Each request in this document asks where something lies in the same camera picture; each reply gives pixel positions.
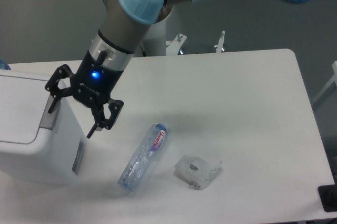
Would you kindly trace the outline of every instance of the white machine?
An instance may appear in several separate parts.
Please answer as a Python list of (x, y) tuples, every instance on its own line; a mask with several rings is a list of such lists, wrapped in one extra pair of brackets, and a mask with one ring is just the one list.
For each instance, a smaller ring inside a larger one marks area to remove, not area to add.
[(0, 70), (0, 170), (25, 180), (75, 183), (86, 137), (66, 99), (47, 112), (48, 79)]

